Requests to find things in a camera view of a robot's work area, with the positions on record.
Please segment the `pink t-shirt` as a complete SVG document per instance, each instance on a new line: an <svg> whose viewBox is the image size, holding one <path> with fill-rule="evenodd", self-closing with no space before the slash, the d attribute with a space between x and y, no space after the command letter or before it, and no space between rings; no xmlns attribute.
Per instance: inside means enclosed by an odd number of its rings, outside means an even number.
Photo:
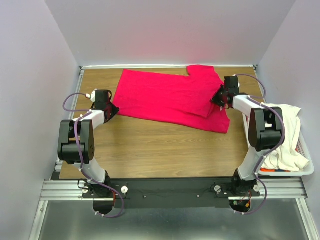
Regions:
<svg viewBox="0 0 320 240"><path fill-rule="evenodd" d="M125 69L113 103L119 114L225 134L230 119L211 99L222 80L214 67L189 65L187 75Z"/></svg>

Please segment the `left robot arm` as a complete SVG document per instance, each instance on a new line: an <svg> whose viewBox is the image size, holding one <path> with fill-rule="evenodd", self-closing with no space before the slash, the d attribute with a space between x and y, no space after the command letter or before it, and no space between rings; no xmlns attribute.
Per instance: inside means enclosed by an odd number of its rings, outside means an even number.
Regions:
<svg viewBox="0 0 320 240"><path fill-rule="evenodd" d="M88 109L67 109L67 101L74 96L84 96L92 102ZM73 93L63 102L62 108L70 113L79 112L77 118L62 120L59 125L57 155L59 160L78 169L86 178L87 184L101 198L110 193L118 195L111 187L108 172L95 157L94 130L114 118L119 108L112 103L112 92L107 89L95 89L92 93Z"/></svg>

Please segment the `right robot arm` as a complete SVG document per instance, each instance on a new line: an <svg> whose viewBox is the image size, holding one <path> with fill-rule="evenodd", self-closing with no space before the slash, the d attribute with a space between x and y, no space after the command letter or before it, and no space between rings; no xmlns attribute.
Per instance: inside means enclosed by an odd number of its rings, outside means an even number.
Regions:
<svg viewBox="0 0 320 240"><path fill-rule="evenodd" d="M243 163L226 183L214 186L217 196L243 196L255 189L258 173L266 157L285 141L285 125L280 107L269 107L240 92L237 75L225 76L211 102L228 106L249 118L247 139L249 149Z"/></svg>

